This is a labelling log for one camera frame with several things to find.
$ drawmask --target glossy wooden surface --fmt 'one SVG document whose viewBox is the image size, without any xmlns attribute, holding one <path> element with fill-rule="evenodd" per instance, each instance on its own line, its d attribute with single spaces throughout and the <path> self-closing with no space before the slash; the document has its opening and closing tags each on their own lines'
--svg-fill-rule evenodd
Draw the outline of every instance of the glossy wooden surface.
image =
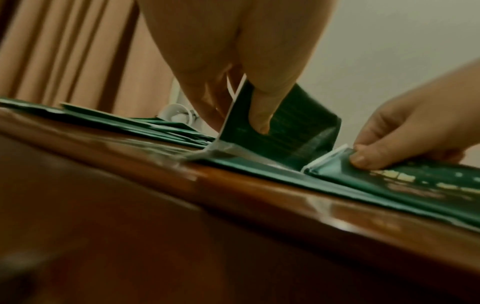
<svg viewBox="0 0 480 304">
<path fill-rule="evenodd" d="M 119 290 L 125 296 L 104 302 L 185 302 L 206 290 L 197 302 L 348 302 L 337 294 L 349 289 L 356 302 L 479 298 L 477 234 L 152 158 L 104 140 L 122 135 L 10 110 L 0 110 L 0 133 L 15 139 L 0 145 L 2 261 L 19 273 L 45 264 L 34 273 L 48 296 L 96 302 Z"/>
</svg>

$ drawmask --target beige curtain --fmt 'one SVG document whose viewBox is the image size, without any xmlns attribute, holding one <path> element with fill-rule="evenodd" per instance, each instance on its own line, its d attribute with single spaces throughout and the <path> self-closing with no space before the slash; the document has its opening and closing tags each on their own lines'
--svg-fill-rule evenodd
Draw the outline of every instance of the beige curtain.
<svg viewBox="0 0 480 304">
<path fill-rule="evenodd" d="M 0 95 L 129 117 L 168 103 L 173 75 L 134 0 L 0 0 Z"/>
</svg>

